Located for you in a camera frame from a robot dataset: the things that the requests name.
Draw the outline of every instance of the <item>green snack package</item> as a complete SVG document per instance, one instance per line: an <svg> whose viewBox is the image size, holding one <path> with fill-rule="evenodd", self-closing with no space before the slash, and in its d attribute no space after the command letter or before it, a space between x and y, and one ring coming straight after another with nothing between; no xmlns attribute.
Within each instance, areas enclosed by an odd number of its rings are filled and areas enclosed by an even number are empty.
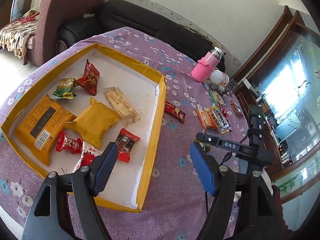
<svg viewBox="0 0 320 240"><path fill-rule="evenodd" d="M50 96L50 98L75 98L77 95L74 92L72 92L72 90L76 86L78 86L76 79L61 78L56 91Z"/></svg>

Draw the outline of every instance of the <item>black leather sofa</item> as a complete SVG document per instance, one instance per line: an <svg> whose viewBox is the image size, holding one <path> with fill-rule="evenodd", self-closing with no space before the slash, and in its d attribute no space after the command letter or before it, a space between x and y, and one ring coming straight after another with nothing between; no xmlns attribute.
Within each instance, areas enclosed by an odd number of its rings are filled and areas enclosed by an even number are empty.
<svg viewBox="0 0 320 240"><path fill-rule="evenodd" d="M95 17L79 16L59 27L58 53L78 41L122 27L131 27L164 41L195 61L213 49L211 42L166 17L124 0L109 0L95 10Z"/></svg>

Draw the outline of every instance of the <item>metal bolt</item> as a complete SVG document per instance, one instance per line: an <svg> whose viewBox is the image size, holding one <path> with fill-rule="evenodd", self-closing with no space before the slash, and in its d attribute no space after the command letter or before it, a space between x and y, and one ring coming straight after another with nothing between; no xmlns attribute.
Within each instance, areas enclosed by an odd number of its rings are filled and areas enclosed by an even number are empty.
<svg viewBox="0 0 320 240"><path fill-rule="evenodd" d="M228 167L225 166L225 165L221 165L221 166L219 167L219 170L222 171L222 172L226 172L226 171L228 170Z"/></svg>
<svg viewBox="0 0 320 240"><path fill-rule="evenodd" d="M89 166L82 166L82 167L80 168L80 170L81 170L81 172L86 172L86 171L89 170Z"/></svg>
<svg viewBox="0 0 320 240"><path fill-rule="evenodd" d="M259 171L253 171L253 172L252 172L252 175L253 175L254 177L259 177L259 176L260 176L260 172L259 172Z"/></svg>
<svg viewBox="0 0 320 240"><path fill-rule="evenodd" d="M48 177L49 177L49 178L54 178L56 175L57 175L57 173L56 173L55 171L51 171L51 172L48 174Z"/></svg>

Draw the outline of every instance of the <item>floor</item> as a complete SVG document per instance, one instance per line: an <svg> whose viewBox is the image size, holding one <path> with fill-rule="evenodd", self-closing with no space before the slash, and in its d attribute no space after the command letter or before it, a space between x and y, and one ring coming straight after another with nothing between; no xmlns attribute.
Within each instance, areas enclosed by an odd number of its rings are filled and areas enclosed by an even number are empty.
<svg viewBox="0 0 320 240"><path fill-rule="evenodd" d="M15 57L13 52L0 49L0 105L6 103L11 92L37 68L38 66L30 63L24 66L22 60ZM0 217L16 238L21 240L23 227L12 219L1 206Z"/></svg>

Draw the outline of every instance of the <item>table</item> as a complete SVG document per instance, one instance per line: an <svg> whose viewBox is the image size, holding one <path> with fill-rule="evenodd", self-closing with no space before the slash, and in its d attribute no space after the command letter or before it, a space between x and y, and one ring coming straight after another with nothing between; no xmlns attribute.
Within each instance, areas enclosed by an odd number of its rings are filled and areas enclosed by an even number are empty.
<svg viewBox="0 0 320 240"><path fill-rule="evenodd" d="M121 28L80 41L42 65L21 83L2 105L0 123L3 123L15 102L35 82L59 62L92 43L116 49L160 71L166 77L166 100L186 113L184 123L164 113L143 211L140 214L127 213L98 207L106 228L114 240L196 239L206 217L206 208L204 190L188 149L196 133L203 131L196 116L196 108L207 108L212 102L203 84L196 82L190 75L196 63L170 45L131 28ZM248 130L247 122L245 118L239 119L232 111L230 100L238 102L236 97L224 98L233 131L223 136L240 141ZM212 148L210 154L219 163L226 152ZM235 157L226 165L233 171L239 171ZM42 182L43 179L20 159L0 132L0 205L22 226ZM83 237L72 196L69 196L69 207L76 235ZM234 202L225 237L233 234L237 212Z"/></svg>

